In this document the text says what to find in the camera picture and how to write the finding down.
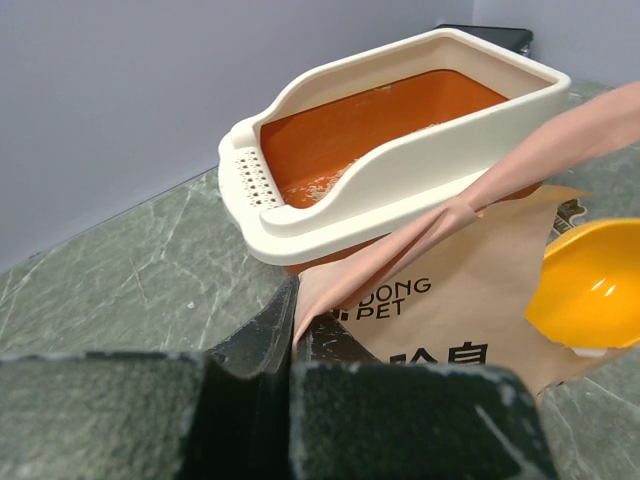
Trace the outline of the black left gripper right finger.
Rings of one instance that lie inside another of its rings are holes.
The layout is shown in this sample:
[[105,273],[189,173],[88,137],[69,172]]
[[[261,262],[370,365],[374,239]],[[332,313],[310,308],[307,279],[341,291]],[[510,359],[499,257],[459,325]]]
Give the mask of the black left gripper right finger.
[[292,364],[351,367],[375,363],[375,356],[329,314],[316,317],[294,348]]

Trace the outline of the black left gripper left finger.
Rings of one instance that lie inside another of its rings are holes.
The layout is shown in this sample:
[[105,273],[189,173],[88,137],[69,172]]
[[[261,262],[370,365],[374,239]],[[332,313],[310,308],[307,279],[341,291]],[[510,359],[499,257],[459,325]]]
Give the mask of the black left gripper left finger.
[[297,277],[285,280],[260,312],[210,350],[212,359],[238,378],[277,371],[290,353],[298,291]]

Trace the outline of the yellow plastic scoop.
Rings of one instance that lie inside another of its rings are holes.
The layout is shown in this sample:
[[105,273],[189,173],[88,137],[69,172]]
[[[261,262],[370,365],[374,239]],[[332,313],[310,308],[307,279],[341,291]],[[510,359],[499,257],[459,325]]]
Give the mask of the yellow plastic scoop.
[[639,346],[639,220],[574,227],[546,249],[527,320],[580,357]]

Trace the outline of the pink cat litter bag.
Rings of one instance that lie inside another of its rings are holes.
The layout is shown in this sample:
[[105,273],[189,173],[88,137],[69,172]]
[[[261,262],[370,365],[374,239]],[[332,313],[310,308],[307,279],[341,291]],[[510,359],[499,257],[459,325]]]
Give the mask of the pink cat litter bag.
[[331,310],[384,363],[487,365],[535,396],[634,348],[580,357],[526,310],[558,206],[580,197],[550,177],[639,139],[639,86],[608,91],[546,122],[460,194],[352,255],[300,275],[294,345]]

